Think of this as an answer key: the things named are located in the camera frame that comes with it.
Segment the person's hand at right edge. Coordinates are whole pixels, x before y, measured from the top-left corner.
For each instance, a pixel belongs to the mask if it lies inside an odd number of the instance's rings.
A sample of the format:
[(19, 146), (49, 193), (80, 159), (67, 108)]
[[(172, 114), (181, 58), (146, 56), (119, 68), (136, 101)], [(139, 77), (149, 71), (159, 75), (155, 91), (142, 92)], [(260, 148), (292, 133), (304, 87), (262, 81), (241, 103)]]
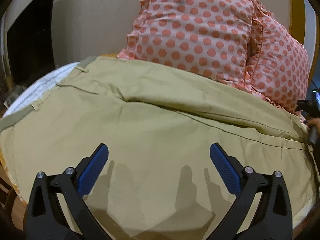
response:
[(320, 118), (311, 118), (309, 120), (304, 121), (304, 124), (308, 127), (309, 131), (312, 128), (316, 128), (317, 133), (320, 133)]

